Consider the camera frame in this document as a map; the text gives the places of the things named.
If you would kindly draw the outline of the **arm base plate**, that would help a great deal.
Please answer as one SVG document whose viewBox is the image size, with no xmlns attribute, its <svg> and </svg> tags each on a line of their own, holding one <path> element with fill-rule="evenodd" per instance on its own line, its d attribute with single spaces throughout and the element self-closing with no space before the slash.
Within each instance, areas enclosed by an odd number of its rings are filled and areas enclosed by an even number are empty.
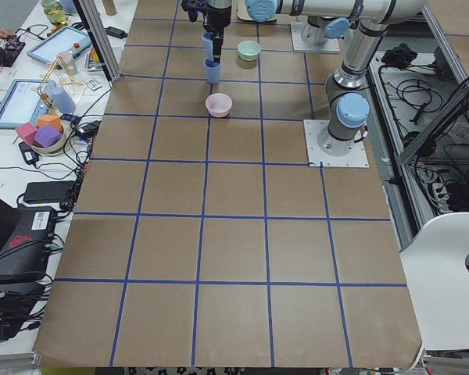
<svg viewBox="0 0 469 375">
<path fill-rule="evenodd" d="M 329 168 L 368 168 L 364 142 L 357 131 L 354 139 L 338 141 L 328 132 L 328 120 L 304 120 L 308 165 Z"/>
<path fill-rule="evenodd" d="M 338 39 L 325 37 L 323 29 L 319 26 L 307 22 L 292 22 L 291 36 L 294 52 L 332 55 L 340 53 Z"/>
</svg>

